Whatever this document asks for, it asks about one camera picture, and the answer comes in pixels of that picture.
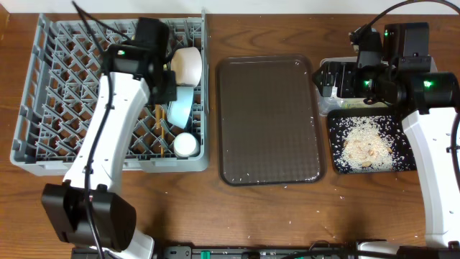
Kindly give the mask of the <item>long wooden chopstick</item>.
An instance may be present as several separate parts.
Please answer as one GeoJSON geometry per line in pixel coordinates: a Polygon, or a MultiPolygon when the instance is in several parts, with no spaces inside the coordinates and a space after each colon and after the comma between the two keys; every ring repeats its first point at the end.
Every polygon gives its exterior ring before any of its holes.
{"type": "Polygon", "coordinates": [[[160,120],[162,118],[162,108],[159,104],[155,105],[155,129],[161,128],[160,120]]]}

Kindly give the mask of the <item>light blue bowl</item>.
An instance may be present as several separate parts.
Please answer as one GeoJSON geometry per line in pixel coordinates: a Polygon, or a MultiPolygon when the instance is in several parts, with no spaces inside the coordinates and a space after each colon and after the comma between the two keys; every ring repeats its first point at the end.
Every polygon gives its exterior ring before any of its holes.
{"type": "Polygon", "coordinates": [[[178,86],[177,99],[168,106],[167,120],[172,125],[185,129],[193,105],[194,88],[192,86],[178,86]]]}

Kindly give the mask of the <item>white pink bowl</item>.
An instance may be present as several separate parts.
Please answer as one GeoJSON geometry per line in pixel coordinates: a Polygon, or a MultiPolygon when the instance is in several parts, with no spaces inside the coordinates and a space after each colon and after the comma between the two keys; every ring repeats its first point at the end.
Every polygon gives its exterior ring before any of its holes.
{"type": "Polygon", "coordinates": [[[203,69],[200,51],[196,47],[176,50],[170,68],[175,72],[177,85],[196,87],[201,81],[203,69]]]}

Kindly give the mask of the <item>white paper cup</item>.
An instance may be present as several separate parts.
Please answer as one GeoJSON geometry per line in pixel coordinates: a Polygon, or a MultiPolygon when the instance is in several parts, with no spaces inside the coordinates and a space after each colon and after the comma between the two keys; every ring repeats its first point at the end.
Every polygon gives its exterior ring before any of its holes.
{"type": "Polygon", "coordinates": [[[191,133],[183,132],[174,139],[173,151],[179,158],[189,158],[199,154],[200,145],[191,133]]]}

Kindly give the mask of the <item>short wooden chopstick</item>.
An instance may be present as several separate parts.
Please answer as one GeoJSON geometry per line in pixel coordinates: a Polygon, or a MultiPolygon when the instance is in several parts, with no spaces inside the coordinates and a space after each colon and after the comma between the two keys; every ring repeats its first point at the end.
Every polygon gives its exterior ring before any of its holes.
{"type": "Polygon", "coordinates": [[[161,149],[160,149],[161,158],[163,158],[165,156],[165,148],[164,148],[164,145],[163,145],[163,142],[165,140],[165,129],[162,126],[162,122],[164,120],[165,120],[165,110],[163,108],[161,108],[161,119],[160,119],[161,140],[162,140],[161,149]]]}

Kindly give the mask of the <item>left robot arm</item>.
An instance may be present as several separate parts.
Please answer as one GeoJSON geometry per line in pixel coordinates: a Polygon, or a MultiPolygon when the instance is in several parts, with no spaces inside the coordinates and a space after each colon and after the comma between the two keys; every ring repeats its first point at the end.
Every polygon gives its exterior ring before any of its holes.
{"type": "Polygon", "coordinates": [[[141,17],[134,39],[103,52],[98,101],[77,158],[61,184],[42,192],[59,240],[92,247],[100,258],[154,254],[153,238],[136,228],[136,210],[121,197],[121,178],[140,112],[177,98],[175,73],[164,68],[169,36],[164,22],[141,17]]]}

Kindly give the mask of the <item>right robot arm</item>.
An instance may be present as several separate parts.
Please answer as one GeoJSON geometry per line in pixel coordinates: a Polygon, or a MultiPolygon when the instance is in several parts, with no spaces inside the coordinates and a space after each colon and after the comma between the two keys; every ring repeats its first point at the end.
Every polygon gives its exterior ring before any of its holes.
{"type": "Polygon", "coordinates": [[[459,256],[459,82],[437,72],[425,22],[369,25],[350,34],[355,61],[325,59],[312,79],[322,98],[384,103],[394,111],[412,148],[425,210],[425,245],[359,242],[349,258],[459,256]]]}

